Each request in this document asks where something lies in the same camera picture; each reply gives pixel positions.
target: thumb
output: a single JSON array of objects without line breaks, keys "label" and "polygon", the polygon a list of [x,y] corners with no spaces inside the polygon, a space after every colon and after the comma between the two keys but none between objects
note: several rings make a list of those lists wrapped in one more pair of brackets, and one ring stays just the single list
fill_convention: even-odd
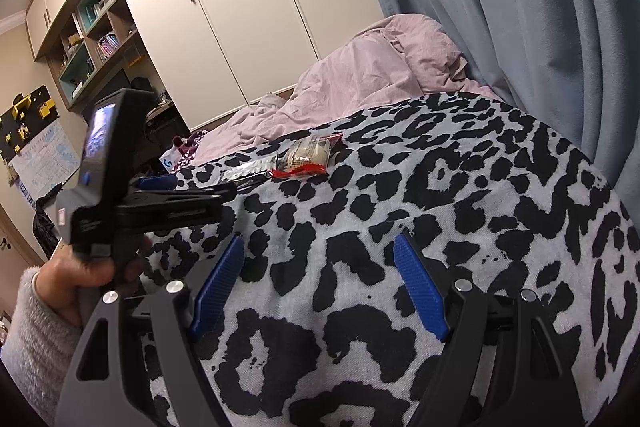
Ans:
[{"label": "thumb", "polygon": [[70,267],[69,279],[75,286],[96,287],[111,282],[115,275],[113,259],[95,259],[88,263],[77,261]]}]

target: map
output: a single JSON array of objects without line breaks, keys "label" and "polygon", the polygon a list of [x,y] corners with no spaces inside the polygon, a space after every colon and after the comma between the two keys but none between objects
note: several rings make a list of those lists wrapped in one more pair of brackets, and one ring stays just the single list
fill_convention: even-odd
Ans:
[{"label": "map", "polygon": [[60,119],[39,133],[9,162],[33,200],[66,182],[80,167],[80,158]]}]

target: person's arm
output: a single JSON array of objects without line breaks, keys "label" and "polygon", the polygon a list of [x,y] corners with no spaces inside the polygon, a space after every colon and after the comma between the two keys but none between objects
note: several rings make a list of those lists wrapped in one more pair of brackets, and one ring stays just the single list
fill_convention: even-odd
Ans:
[{"label": "person's arm", "polygon": [[[127,266],[132,294],[144,262]],[[7,372],[41,418],[53,425],[66,371],[81,334],[78,287],[107,284],[113,279],[111,259],[82,263],[71,247],[58,244],[45,265],[30,268],[20,279],[17,304],[0,358]]]}]

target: blue curtain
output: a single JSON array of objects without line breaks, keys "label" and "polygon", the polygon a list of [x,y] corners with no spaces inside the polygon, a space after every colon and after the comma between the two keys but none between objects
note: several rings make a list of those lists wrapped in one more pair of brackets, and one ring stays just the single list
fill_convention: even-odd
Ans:
[{"label": "blue curtain", "polygon": [[558,130],[640,225],[640,0],[380,0],[438,20],[469,76]]}]

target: bookshelf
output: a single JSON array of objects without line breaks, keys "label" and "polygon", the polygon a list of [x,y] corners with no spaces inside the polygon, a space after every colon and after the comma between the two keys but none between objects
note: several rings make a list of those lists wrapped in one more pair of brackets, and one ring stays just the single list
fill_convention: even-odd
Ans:
[{"label": "bookshelf", "polygon": [[133,64],[146,50],[126,0],[69,1],[41,54],[66,108],[80,111],[123,59]]}]

